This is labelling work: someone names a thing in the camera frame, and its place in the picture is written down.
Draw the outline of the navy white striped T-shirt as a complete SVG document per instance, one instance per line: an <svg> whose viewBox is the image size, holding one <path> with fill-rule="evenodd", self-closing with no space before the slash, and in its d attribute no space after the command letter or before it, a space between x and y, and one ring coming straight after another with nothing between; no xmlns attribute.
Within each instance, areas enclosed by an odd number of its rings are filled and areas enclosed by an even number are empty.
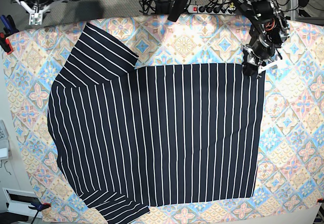
<svg viewBox="0 0 324 224"><path fill-rule="evenodd" d="M108 223L253 195L264 78L238 64L135 68L88 23L53 81L48 130L74 192Z"/></svg>

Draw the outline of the black mount post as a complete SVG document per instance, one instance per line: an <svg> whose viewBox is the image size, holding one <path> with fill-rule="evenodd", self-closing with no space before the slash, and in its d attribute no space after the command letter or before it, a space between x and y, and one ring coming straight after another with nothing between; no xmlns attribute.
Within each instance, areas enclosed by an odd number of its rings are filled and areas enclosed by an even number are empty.
<svg viewBox="0 0 324 224"><path fill-rule="evenodd" d="M168 20L176 22L180 15L184 12L188 0L175 0L169 13Z"/></svg>

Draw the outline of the patterned tile tablecloth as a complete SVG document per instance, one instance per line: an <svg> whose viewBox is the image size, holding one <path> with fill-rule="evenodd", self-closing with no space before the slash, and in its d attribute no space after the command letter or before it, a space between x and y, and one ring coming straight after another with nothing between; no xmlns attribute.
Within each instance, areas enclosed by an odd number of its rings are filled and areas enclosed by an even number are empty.
<svg viewBox="0 0 324 224"><path fill-rule="evenodd" d="M184 15L94 20L138 56L138 65L241 61L250 22L241 16ZM47 130L49 90L85 24L25 30L1 52L1 119L11 157L1 161L1 189L31 191L51 204L45 221L103 223L66 183ZM323 197L323 28L292 22L281 54L285 68L266 73L265 104L255 194L224 200L152 208L140 223L218 223L297 212L288 223L312 223Z"/></svg>

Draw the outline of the white device left edge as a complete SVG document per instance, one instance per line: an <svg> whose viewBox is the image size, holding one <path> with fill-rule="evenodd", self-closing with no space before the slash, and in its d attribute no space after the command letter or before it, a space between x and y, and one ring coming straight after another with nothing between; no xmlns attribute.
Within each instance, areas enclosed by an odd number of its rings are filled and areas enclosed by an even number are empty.
<svg viewBox="0 0 324 224"><path fill-rule="evenodd" d="M9 134L3 120L0 121L0 160L9 158Z"/></svg>

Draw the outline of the orange black clamp upper left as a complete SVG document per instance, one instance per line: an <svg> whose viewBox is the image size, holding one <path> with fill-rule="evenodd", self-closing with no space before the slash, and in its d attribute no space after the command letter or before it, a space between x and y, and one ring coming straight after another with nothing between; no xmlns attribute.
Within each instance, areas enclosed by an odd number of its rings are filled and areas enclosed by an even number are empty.
<svg viewBox="0 0 324 224"><path fill-rule="evenodd" d="M16 28L15 22L11 15L1 15L1 21L4 24L4 32L1 32L1 47L9 55L14 50L8 37L18 33L19 30Z"/></svg>

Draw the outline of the white power strip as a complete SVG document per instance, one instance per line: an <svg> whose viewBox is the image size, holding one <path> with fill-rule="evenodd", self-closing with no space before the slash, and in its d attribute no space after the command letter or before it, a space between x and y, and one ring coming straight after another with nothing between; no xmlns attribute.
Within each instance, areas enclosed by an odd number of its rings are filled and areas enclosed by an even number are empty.
<svg viewBox="0 0 324 224"><path fill-rule="evenodd" d="M189 5L187 8L189 14L211 14L211 15L235 15L236 7L233 4L217 5Z"/></svg>

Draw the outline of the blue orange clamp lower left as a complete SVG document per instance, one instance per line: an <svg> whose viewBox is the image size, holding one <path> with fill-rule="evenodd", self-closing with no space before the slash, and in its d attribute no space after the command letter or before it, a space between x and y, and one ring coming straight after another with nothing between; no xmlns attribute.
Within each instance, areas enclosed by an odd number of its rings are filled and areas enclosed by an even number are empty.
<svg viewBox="0 0 324 224"><path fill-rule="evenodd" d="M43 211L45 209L50 208L51 205L49 203L38 203L38 202L31 202L31 206L29 206L28 208L31 210L36 210L36 211Z"/></svg>

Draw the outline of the white box lower left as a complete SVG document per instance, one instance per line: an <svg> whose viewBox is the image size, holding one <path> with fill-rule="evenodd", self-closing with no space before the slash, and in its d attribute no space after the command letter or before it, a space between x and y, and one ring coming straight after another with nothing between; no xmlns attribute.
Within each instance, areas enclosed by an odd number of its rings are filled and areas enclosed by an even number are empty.
<svg viewBox="0 0 324 224"><path fill-rule="evenodd" d="M34 192L2 188L8 203L8 212L34 217L36 210L29 206L31 203L39 203L39 199Z"/></svg>

